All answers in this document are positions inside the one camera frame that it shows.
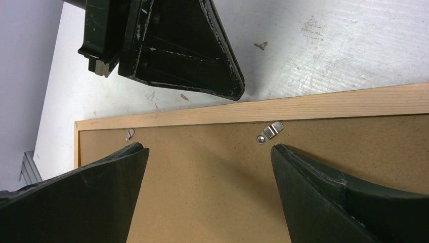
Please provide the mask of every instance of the table surface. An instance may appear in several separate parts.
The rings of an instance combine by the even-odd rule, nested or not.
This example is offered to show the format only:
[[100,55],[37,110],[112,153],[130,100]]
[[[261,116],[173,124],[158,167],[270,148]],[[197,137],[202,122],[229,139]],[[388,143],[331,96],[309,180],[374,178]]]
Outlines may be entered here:
[[[427,1],[213,1],[245,77],[239,102],[428,80]],[[76,120],[232,103],[96,76],[77,53],[83,27],[64,4],[34,154],[43,179],[73,169]]]

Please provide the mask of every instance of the screw head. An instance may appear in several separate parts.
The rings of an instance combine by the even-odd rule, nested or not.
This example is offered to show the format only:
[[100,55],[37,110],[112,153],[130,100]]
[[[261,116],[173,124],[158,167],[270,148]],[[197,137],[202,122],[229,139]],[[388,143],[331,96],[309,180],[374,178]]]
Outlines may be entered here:
[[258,142],[258,144],[264,144],[265,143],[265,138],[262,135],[259,135],[256,138],[256,141]]

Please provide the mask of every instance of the wooden frame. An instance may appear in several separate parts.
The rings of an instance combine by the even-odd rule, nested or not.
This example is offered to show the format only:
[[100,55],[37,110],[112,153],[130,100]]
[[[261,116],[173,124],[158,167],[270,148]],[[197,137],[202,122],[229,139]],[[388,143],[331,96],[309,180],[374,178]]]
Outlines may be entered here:
[[74,127],[74,166],[81,131],[426,113],[429,83],[82,120]]

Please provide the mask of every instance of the gray wall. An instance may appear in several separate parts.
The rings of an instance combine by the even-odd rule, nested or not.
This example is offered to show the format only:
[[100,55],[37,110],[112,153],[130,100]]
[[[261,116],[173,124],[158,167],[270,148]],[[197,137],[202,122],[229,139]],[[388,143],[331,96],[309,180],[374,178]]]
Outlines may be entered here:
[[34,150],[63,3],[0,1],[0,190],[17,190]]

